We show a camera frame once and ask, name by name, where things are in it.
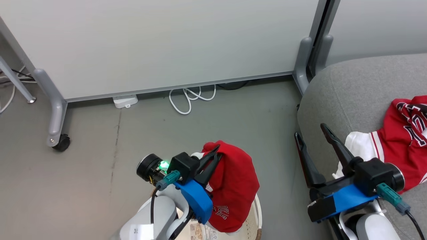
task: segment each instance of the concrete floor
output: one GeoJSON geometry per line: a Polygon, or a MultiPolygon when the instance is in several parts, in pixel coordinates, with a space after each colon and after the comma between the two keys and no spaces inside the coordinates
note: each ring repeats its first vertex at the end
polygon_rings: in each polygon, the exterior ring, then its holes
{"type": "MultiPolygon", "coordinates": [[[[63,133],[72,143],[63,153],[45,145],[50,104],[27,84],[37,101],[26,104],[17,92],[0,115],[0,239],[106,239],[150,196],[152,187],[135,174],[144,156],[168,159],[216,140],[253,159],[262,239],[331,239],[326,225],[307,215],[293,139],[298,89],[293,81],[259,82],[192,102],[187,116],[172,108],[167,93],[139,96],[130,109],[116,109],[111,100],[70,104],[63,133]]],[[[3,104],[11,90],[0,88],[3,104]]],[[[174,99],[187,108],[181,91],[174,99]]]]}

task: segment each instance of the white power strip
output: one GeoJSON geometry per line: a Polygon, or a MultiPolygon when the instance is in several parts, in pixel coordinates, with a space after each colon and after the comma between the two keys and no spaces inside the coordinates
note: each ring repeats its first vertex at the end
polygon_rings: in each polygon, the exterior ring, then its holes
{"type": "Polygon", "coordinates": [[[114,105],[116,108],[130,108],[131,105],[138,102],[138,98],[135,94],[113,97],[114,105]]]}

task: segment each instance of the white wall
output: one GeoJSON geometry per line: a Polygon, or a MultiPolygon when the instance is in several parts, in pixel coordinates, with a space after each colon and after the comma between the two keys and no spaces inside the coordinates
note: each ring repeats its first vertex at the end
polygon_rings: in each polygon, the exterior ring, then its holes
{"type": "Polygon", "coordinates": [[[65,99],[292,71],[317,0],[3,0],[65,99]]]}
{"type": "Polygon", "coordinates": [[[341,0],[329,34],[326,65],[393,54],[427,52],[426,0],[341,0]]]}

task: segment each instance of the black wheel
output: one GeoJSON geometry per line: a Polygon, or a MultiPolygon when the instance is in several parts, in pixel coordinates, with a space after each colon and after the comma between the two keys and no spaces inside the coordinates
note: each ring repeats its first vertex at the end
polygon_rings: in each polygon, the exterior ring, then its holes
{"type": "Polygon", "coordinates": [[[61,134],[58,144],[52,148],[58,152],[63,152],[69,147],[70,142],[70,137],[67,134],[61,134]]]}

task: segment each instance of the label sticker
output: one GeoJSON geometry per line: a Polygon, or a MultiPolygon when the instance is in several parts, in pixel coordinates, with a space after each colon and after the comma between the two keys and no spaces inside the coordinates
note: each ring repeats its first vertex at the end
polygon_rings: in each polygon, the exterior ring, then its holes
{"type": "Polygon", "coordinates": [[[131,224],[129,232],[129,240],[144,240],[154,239],[154,226],[153,224],[141,225],[131,224]]]}
{"type": "Polygon", "coordinates": [[[218,232],[200,223],[190,224],[190,240],[218,240],[218,232]]]}

